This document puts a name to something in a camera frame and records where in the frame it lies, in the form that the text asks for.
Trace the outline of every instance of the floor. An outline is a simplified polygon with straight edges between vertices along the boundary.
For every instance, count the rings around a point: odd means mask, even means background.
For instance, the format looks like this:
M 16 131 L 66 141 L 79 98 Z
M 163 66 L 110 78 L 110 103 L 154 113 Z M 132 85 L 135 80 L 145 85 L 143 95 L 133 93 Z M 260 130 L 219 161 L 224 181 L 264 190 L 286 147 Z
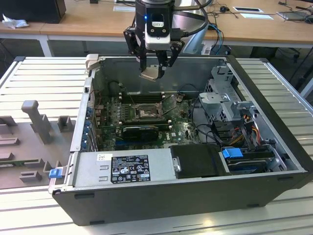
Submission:
M 37 40 L 2 39 L 1 42 L 7 50 L 0 45 L 0 77 L 4 74 L 6 68 L 12 63 L 15 56 L 44 56 Z M 128 55 L 126 43 L 87 42 L 87 45 L 89 53 L 98 53 L 101 55 Z M 236 46 L 231 48 L 231 54 L 238 58 L 248 58 L 252 51 L 252 47 Z M 82 42 L 80 41 L 52 41 L 52 49 L 55 56 L 86 56 Z M 300 56 L 297 63 L 294 63 L 293 61 L 293 55 L 295 53 L 288 48 L 278 49 L 275 57 L 270 60 L 286 79 L 291 77 L 297 66 L 309 51 L 309 49 L 299 50 Z M 293 85 L 297 83 L 298 78 L 306 72 L 312 63 L 313 57 L 310 55 L 295 75 L 292 82 Z M 308 101 L 313 102 L 313 94 L 308 97 Z

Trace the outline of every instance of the warning label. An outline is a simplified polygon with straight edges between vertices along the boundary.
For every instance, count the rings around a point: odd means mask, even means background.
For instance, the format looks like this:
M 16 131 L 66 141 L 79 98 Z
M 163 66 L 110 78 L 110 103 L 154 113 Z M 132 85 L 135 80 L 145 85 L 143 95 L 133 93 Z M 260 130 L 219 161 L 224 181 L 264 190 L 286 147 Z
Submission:
M 112 157 L 113 184 L 150 181 L 148 155 Z

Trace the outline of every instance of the green circuit board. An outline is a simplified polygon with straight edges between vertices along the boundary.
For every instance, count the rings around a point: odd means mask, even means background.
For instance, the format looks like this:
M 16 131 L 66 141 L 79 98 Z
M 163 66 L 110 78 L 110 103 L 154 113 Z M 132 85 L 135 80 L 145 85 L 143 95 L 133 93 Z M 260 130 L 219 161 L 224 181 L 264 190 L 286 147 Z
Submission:
M 98 125 L 98 136 L 101 138 L 100 151 L 167 148 L 173 144 L 200 143 L 198 134 L 192 126 L 190 102 L 178 95 L 168 95 L 159 103 L 122 103 L 112 97 L 106 102 L 104 118 Z M 122 138 L 122 129 L 127 121 L 137 120 L 170 120 L 171 128 L 160 128 L 158 139 L 151 142 L 127 142 Z

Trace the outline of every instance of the computer tower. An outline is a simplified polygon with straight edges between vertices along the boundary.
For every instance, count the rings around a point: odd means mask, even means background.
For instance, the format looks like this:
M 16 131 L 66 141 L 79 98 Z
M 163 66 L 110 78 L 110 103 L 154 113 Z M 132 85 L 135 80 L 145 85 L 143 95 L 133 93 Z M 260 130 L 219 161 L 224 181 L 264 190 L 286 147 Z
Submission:
M 58 24 L 66 11 L 64 0 L 0 1 L 2 14 L 15 20 Z

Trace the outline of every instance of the blue tab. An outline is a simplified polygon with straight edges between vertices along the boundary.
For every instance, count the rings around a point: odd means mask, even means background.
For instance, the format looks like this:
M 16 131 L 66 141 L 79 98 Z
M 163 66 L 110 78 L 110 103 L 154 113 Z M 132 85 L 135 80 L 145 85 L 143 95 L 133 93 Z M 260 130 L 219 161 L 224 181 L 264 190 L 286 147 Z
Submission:
M 49 172 L 49 178 L 53 179 L 53 178 L 62 178 L 62 169 L 52 169 Z
M 239 148 L 226 148 L 222 151 L 224 158 L 242 158 L 243 154 Z

